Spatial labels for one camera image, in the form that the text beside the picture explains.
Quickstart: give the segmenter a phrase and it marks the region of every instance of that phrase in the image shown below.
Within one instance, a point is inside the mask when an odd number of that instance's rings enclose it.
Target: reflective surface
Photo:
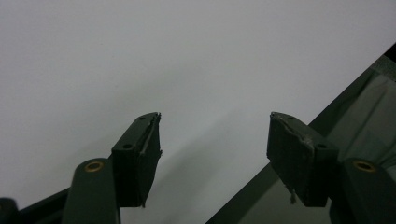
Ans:
[[[339,161],[375,162],[396,180],[396,63],[382,56],[310,124],[340,149]]]

